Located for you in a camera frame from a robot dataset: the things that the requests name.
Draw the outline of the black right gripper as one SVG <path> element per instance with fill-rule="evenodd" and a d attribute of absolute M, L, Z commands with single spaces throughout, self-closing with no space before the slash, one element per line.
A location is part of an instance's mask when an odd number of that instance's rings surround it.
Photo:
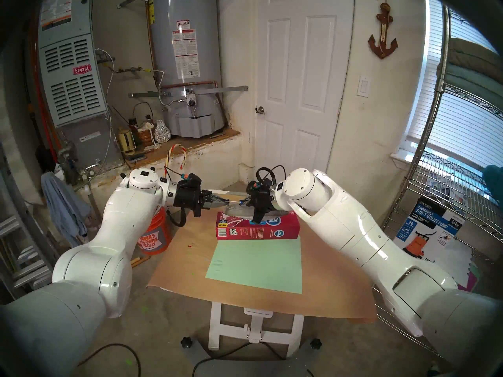
<path fill-rule="evenodd" d="M 271 198 L 271 180 L 250 181 L 246 193 L 250 196 L 248 207 L 253 207 L 252 224 L 260 224 L 266 213 L 276 211 Z"/>

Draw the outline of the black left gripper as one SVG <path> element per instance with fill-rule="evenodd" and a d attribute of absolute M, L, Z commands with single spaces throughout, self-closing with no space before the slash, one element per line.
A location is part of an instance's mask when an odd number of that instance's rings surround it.
<path fill-rule="evenodd" d="M 201 179 L 193 173 L 182 174 L 176 184 L 173 207 L 189 209 L 194 217 L 200 217 L 202 207 L 220 208 L 229 205 L 229 199 L 224 197 L 229 193 L 227 190 L 202 190 L 201 182 Z"/>

